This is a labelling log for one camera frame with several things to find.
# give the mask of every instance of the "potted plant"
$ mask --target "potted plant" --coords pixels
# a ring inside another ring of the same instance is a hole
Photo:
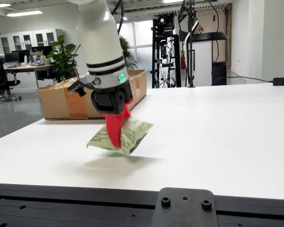
[[[77,62],[75,61],[75,57],[78,54],[73,54],[76,49],[76,45],[64,43],[64,36],[60,35],[58,37],[57,42],[53,42],[52,44],[53,50],[48,58],[53,58],[55,61],[55,70],[56,76],[55,80],[59,83],[63,80],[70,79],[76,76],[75,68],[77,66]]]
[[[130,50],[129,42],[121,35],[119,36],[119,39],[120,39],[121,48],[123,50],[123,56],[125,59],[126,68],[128,70],[137,69],[137,64],[136,64],[137,61],[135,61],[135,63],[129,62],[130,59],[133,59],[133,53]]]

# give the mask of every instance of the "desk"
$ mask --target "desk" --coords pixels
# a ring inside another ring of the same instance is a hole
[[[158,127],[128,157],[86,143],[104,120],[40,120],[0,139],[0,183],[284,199],[284,87],[148,89],[134,118]]]
[[[14,67],[14,68],[4,68],[6,73],[19,73],[19,72],[37,72],[37,71],[48,71],[53,68],[54,65],[29,65],[26,67]],[[37,87],[39,88],[38,78],[35,73]]]

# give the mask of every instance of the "cardboard box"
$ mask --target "cardboard box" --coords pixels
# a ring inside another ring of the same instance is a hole
[[[145,70],[127,71],[133,93],[133,101],[129,104],[132,109],[146,95]],[[43,115],[48,120],[73,120],[103,118],[93,106],[90,95],[93,90],[84,88],[86,95],[79,97],[78,93],[68,94],[67,88],[76,78],[51,84],[38,89]]]

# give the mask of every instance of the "black office chair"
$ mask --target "black office chair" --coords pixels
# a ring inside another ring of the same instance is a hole
[[[10,86],[14,86],[14,81],[8,81],[8,78],[6,76],[6,73],[4,71],[3,62],[2,59],[0,59],[0,100],[1,98],[5,98],[8,100],[9,98],[15,99],[17,101],[18,99],[21,101],[22,97],[19,94],[11,94],[10,93]]]

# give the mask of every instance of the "white robotic arm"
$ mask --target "white robotic arm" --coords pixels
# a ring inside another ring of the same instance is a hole
[[[127,104],[133,95],[115,20],[105,0],[70,1],[79,5],[77,31],[89,71],[68,91],[83,96],[86,94],[83,87],[94,90],[91,101],[105,115],[112,143],[120,147],[122,121],[130,116]]]

